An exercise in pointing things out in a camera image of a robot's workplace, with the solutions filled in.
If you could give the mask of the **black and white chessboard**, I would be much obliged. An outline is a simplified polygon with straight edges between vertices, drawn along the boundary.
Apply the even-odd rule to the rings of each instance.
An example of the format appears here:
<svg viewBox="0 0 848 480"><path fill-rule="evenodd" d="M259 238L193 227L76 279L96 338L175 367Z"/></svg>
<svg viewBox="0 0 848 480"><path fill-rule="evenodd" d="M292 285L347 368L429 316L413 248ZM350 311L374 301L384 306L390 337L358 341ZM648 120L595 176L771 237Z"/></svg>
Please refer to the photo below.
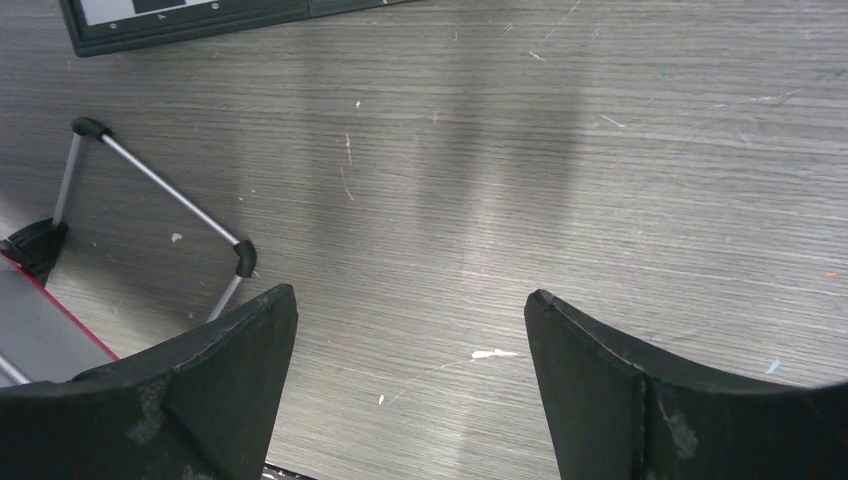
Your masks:
<svg viewBox="0 0 848 480"><path fill-rule="evenodd" d="M394 5L394 0L71 0L59 6L86 58Z"/></svg>

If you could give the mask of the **red-framed whiteboard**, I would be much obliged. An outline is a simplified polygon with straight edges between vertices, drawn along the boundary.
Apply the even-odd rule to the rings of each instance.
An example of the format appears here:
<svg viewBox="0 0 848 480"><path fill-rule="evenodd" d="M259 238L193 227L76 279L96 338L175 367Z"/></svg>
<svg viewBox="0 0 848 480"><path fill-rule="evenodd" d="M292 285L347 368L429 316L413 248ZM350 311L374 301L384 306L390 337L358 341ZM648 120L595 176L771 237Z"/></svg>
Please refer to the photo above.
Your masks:
<svg viewBox="0 0 848 480"><path fill-rule="evenodd" d="M22 268L1 258L1 386L65 382L118 359Z"/></svg>

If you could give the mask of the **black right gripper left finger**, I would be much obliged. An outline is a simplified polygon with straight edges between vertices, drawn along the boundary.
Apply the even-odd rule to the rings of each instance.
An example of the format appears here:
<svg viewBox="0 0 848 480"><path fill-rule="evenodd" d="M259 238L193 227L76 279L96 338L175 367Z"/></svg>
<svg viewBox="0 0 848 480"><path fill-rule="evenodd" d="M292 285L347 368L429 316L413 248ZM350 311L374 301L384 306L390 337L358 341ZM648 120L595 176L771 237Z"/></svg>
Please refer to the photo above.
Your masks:
<svg viewBox="0 0 848 480"><path fill-rule="evenodd" d="M5 479L258 479L297 332L277 285L64 382L1 392Z"/></svg>

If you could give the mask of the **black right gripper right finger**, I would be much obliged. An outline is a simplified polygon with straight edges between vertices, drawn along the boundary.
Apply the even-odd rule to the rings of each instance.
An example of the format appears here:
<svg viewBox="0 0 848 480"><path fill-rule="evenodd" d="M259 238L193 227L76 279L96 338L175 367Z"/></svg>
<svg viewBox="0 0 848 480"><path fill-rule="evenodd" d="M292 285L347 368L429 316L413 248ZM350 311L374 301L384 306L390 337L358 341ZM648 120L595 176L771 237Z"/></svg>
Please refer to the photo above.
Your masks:
<svg viewBox="0 0 848 480"><path fill-rule="evenodd" d="M538 290L524 308L564 479L843 479L847 387L702 365Z"/></svg>

